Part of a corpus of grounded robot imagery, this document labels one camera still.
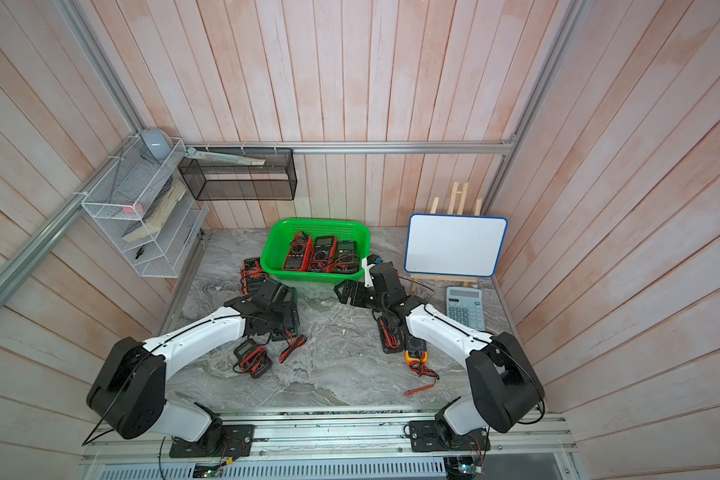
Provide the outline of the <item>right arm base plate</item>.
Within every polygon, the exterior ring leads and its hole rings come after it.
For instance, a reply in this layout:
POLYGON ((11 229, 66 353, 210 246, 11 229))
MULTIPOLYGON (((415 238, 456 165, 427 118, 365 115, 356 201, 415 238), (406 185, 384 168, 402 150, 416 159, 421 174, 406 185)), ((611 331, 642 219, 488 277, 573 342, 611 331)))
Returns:
POLYGON ((404 435, 410 440, 411 449, 418 453, 463 451, 482 454, 490 450, 486 430, 475 429, 458 435, 437 420, 410 421, 404 427, 404 435))

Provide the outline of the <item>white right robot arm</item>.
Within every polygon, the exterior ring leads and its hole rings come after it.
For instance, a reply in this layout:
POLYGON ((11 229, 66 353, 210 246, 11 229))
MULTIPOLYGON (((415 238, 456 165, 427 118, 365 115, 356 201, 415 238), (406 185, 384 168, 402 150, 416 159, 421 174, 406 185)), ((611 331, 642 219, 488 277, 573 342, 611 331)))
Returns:
POLYGON ((541 381, 516 337, 478 331, 447 317, 407 293, 392 264, 367 266, 363 281, 345 280, 334 292, 340 303, 379 313, 405 340, 424 341, 466 369, 470 395, 436 415, 444 436, 465 436, 485 427, 506 433, 534 408, 546 413, 541 381))

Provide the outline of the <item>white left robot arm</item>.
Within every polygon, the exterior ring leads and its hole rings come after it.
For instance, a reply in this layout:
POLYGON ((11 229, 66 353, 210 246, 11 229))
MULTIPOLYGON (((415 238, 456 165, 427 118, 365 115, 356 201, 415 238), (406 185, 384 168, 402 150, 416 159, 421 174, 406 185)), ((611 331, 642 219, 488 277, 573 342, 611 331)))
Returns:
POLYGON ((297 291, 267 279, 209 315, 144 341, 126 337, 105 359, 86 398, 87 406, 124 439, 157 433, 198 443, 215 437, 215 415, 167 399, 167 381, 189 363, 241 338, 285 340, 299 326, 297 291))

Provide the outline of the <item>large red Aneng multimeter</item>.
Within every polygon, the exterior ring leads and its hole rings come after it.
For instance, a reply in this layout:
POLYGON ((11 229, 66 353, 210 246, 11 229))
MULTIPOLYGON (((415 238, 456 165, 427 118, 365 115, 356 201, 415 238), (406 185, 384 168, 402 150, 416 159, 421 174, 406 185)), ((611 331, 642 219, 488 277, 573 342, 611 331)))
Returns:
POLYGON ((307 271, 312 273, 329 273, 337 244, 336 236, 326 235, 317 237, 313 243, 307 271))

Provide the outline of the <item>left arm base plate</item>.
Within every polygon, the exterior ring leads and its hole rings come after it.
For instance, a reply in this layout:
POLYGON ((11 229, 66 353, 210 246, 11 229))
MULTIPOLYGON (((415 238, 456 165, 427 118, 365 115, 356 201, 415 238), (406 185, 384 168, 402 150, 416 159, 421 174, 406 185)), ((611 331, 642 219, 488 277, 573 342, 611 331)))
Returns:
POLYGON ((251 453, 255 426, 252 424, 212 424, 197 442, 172 439, 170 458, 232 458, 251 453))

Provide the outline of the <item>red clamp multimeter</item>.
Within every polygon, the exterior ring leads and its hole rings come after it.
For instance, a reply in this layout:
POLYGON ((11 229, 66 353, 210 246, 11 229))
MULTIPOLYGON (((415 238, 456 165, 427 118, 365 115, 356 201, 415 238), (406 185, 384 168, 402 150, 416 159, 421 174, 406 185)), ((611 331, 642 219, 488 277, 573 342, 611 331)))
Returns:
POLYGON ((312 255, 312 250, 312 237, 303 231, 297 232, 290 243, 282 269, 284 271, 306 271, 312 255))

